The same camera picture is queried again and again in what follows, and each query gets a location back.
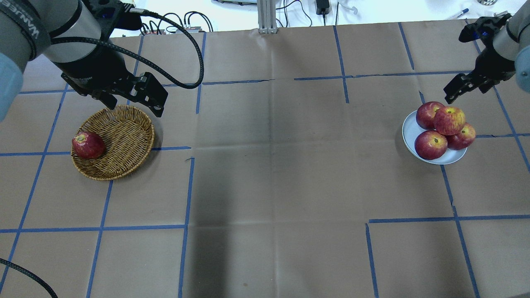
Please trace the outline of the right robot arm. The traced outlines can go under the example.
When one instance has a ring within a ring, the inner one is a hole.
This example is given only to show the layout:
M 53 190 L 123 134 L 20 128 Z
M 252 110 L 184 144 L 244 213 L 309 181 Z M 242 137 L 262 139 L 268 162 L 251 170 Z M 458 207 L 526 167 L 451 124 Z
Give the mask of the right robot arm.
M 466 25 L 459 42 L 481 40 L 484 49 L 469 74 L 458 74 L 443 89 L 445 101 L 452 104 L 464 93 L 482 93 L 515 77 L 518 87 L 530 92 L 530 8 L 526 1 L 514 14 L 480 17 Z

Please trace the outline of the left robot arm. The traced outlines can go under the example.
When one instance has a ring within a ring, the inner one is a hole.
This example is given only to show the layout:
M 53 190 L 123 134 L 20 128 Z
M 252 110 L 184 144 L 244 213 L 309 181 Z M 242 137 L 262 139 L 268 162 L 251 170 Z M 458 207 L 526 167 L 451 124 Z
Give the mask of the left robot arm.
M 40 55 L 61 70 L 61 77 L 81 96 L 117 105 L 116 96 L 140 103 L 161 117 L 165 88 L 149 72 L 127 69 L 125 49 L 108 38 L 121 18 L 134 30 L 148 11 L 120 0 L 2 0 L 1 119 L 21 92 L 28 62 Z

